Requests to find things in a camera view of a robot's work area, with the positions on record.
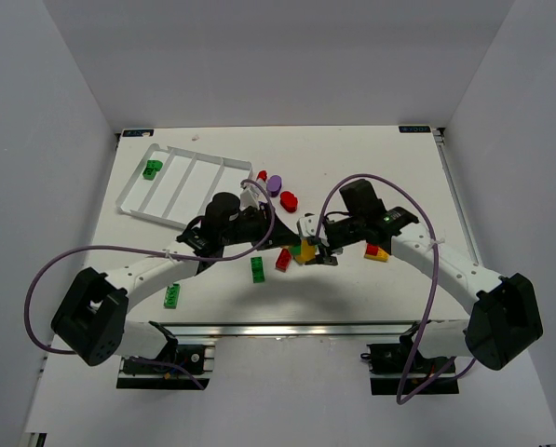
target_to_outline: purple object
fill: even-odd
[[[281,189],[281,177],[278,175],[272,175],[267,181],[267,192],[271,197],[275,197],[279,194]]]

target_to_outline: green lego brick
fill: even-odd
[[[297,245],[295,247],[290,247],[288,251],[292,256],[300,256],[300,253],[302,252],[302,247],[300,245]]]
[[[265,274],[263,271],[263,258],[257,256],[251,258],[251,272],[252,272],[252,282],[257,284],[259,282],[265,282]]]
[[[160,171],[164,164],[159,160],[148,160],[147,161],[147,168],[155,169],[156,171]]]
[[[261,256],[257,256],[255,258],[251,258],[251,270],[261,270],[263,271],[263,258]]]
[[[263,270],[259,270],[257,272],[252,272],[252,282],[254,284],[258,284],[260,282],[265,282],[265,274]]]
[[[178,294],[181,291],[180,284],[172,284],[166,289],[166,298],[164,299],[164,307],[167,309],[175,309],[178,304]]]
[[[156,170],[153,168],[145,168],[143,178],[145,180],[153,180],[156,177]]]

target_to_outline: black mount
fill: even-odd
[[[542,321],[532,282],[519,273],[501,278],[489,292],[479,291],[466,331],[476,360],[500,370],[542,336]]]
[[[371,394],[374,396],[393,395],[398,391],[400,376],[403,371],[410,348],[412,347],[412,328],[400,337],[399,344],[374,344],[368,345],[369,352],[360,355],[360,358],[367,361],[371,375]],[[416,353],[410,373],[421,374],[422,377],[409,379],[403,389],[403,394],[408,394],[425,382],[430,375],[440,370],[449,359],[437,357],[435,359],[424,359]],[[455,363],[447,370],[448,373],[455,373]],[[457,394],[459,387],[457,381],[451,378],[438,378],[430,386],[423,389],[419,394]]]
[[[96,366],[120,345],[128,307],[127,291],[88,267],[75,277],[50,326],[87,365]]]

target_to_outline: gray wall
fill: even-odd
[[[17,445],[43,357],[22,325],[37,269],[90,238],[114,136],[39,0],[0,1],[0,446]],[[79,259],[39,287],[49,320]]]
[[[444,125],[512,0],[46,0],[116,130]]]
[[[484,260],[535,284],[531,354],[556,424],[556,2],[516,2],[447,135]]]

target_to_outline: yellow block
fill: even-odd
[[[300,254],[294,256],[294,260],[298,264],[304,264],[311,259],[315,259],[315,248],[314,245],[309,245],[306,239],[303,239],[303,242],[300,244]]]
[[[372,259],[373,261],[381,261],[382,263],[386,263],[387,260],[389,259],[389,255],[383,249],[379,249],[377,254],[374,256],[371,254],[365,254],[364,257],[367,259]]]

